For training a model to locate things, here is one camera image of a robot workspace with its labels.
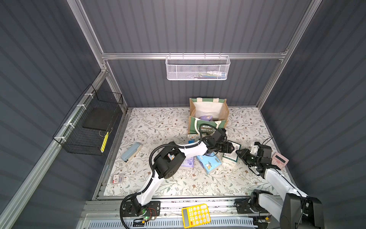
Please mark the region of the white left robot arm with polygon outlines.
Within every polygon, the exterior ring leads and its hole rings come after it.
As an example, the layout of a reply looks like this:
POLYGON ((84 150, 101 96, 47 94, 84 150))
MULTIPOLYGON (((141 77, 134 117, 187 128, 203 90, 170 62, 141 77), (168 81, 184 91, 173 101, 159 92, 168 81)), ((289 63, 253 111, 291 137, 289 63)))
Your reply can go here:
POLYGON ((172 177, 187 158, 232 152, 234 152, 234 146, 227 140, 225 129, 217 129, 206 136, 200 135, 200 139, 194 143, 178 145, 170 142, 161 145, 154 149, 149 157, 151 178, 139 192, 135 193, 132 201, 139 207, 150 203, 160 185, 172 177))

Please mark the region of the blue cartoon tissue pack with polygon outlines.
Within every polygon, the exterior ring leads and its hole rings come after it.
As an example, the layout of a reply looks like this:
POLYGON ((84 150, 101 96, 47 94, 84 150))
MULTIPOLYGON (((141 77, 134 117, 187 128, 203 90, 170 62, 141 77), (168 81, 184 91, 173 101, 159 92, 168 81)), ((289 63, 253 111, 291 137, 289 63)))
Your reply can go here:
POLYGON ((201 166, 204 168, 206 173, 209 175, 213 173, 216 169, 218 169, 222 162, 221 160, 215 155, 215 153, 211 153, 209 155, 202 155, 196 156, 201 166))

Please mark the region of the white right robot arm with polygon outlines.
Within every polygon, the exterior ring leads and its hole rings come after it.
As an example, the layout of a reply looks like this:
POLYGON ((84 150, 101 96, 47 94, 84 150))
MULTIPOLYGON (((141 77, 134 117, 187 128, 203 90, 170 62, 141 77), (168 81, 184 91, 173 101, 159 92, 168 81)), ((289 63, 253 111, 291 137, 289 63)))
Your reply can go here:
POLYGON ((280 224, 281 229, 323 229, 325 228, 322 203, 301 191, 281 174, 278 165, 272 163, 270 146, 255 142, 251 149, 236 151, 249 169, 265 179, 279 194, 255 189, 250 197, 236 199, 234 206, 239 214, 268 212, 280 224))

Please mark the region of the lavender cartoon tissue pack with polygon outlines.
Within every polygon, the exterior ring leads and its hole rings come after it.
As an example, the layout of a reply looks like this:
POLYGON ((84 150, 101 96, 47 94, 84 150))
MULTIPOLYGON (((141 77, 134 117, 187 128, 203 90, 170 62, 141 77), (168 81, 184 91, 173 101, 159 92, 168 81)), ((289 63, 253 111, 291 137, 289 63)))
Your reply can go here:
POLYGON ((212 115, 202 115, 199 119, 207 122, 212 122, 214 120, 212 115))

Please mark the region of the green Christmas burlap tote bag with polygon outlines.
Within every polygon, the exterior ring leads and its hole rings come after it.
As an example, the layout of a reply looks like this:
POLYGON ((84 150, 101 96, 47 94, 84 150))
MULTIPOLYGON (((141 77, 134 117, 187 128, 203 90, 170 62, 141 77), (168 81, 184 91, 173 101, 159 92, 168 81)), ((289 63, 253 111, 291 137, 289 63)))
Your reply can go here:
POLYGON ((226 99, 220 98, 190 98, 190 114, 188 118, 188 134, 198 134, 199 126, 202 131, 211 132, 215 128, 226 128, 229 118, 229 108, 226 99))

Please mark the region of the green white tissue pack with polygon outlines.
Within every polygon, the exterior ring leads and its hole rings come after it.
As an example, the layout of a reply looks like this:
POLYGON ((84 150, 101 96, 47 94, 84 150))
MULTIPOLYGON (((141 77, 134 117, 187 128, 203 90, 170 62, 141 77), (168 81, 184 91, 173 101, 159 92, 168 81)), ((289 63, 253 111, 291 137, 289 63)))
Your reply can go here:
POLYGON ((238 156, 236 153, 225 153, 222 157, 222 162, 225 164, 229 164, 231 166, 237 166, 238 164, 238 156))

